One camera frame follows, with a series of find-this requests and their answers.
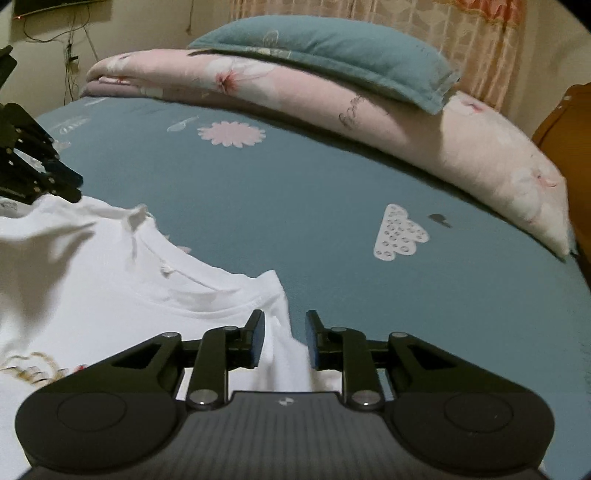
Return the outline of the white long-sleeve shirt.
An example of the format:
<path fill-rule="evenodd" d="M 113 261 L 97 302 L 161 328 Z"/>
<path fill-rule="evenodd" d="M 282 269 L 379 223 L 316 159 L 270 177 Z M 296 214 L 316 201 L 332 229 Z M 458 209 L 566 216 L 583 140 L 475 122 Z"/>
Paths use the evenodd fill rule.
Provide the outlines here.
<path fill-rule="evenodd" d="M 1 475 L 29 467 L 14 430 L 35 390 L 163 332 L 198 339 L 266 316 L 262 357 L 229 376 L 231 390 L 329 391 L 335 371 L 311 368 L 290 330 L 276 273 L 209 266 L 161 234 L 144 206 L 46 195 L 1 202 Z"/>

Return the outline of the teal floral bed sheet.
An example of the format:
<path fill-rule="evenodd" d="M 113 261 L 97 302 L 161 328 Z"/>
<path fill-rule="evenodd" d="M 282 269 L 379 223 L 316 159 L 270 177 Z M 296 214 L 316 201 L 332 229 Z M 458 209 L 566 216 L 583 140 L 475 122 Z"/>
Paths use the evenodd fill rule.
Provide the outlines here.
<path fill-rule="evenodd" d="M 40 123 L 86 195 L 145 205 L 209 265 L 276 272 L 297 338 L 315 310 L 494 371 L 552 409 L 550 477 L 588 473 L 590 291 L 573 259 L 458 189 L 317 131 L 139 98 L 82 99 Z"/>

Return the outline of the pink floral folded quilt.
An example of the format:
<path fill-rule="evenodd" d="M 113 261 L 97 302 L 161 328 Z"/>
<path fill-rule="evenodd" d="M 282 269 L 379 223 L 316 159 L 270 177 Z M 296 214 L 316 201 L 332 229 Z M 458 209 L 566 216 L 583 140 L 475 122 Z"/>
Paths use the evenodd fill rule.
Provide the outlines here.
<path fill-rule="evenodd" d="M 83 93 L 245 109 L 310 124 L 453 184 L 561 257 L 573 245 L 559 169 L 518 127 L 460 91 L 432 115 L 278 63 L 161 49 L 98 62 Z"/>

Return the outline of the wooden headboard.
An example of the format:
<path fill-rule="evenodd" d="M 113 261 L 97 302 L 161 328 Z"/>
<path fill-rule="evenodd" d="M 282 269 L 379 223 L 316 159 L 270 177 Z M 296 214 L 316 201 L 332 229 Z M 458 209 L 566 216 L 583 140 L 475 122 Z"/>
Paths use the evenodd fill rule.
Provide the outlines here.
<path fill-rule="evenodd" d="M 533 135 L 533 142 L 566 179 L 577 259 L 587 283 L 591 233 L 590 108 L 590 84 L 573 85 Z"/>

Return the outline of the teal pillow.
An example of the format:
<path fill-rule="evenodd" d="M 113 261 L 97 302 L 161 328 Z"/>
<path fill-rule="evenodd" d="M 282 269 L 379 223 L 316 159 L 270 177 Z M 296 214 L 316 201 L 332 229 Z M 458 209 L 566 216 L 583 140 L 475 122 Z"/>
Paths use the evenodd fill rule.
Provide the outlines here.
<path fill-rule="evenodd" d="M 190 49 L 259 58 L 350 83 L 377 95 L 439 113 L 461 78 L 436 48 L 396 29 L 307 15 L 232 21 Z"/>

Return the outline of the patterned curtain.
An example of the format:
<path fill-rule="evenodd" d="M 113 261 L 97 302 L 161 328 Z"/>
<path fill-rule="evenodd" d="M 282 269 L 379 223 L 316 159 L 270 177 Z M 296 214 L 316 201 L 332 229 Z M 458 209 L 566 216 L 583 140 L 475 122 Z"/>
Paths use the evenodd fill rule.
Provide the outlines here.
<path fill-rule="evenodd" d="M 311 15 L 392 27 L 435 47 L 461 73 L 459 88 L 500 111 L 512 83 L 525 19 L 524 1 L 231 1 L 232 20 Z"/>

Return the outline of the wall-mounted black television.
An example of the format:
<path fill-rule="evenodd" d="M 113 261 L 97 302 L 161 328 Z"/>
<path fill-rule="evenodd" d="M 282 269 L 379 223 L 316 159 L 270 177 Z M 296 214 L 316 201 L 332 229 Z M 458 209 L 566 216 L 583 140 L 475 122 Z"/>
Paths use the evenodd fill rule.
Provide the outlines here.
<path fill-rule="evenodd" d="M 112 10 L 112 1 L 92 0 L 14 0 L 12 2 L 12 18 L 24 20 L 37 14 L 45 14 L 58 10 L 84 8 L 99 9 L 100 11 Z"/>

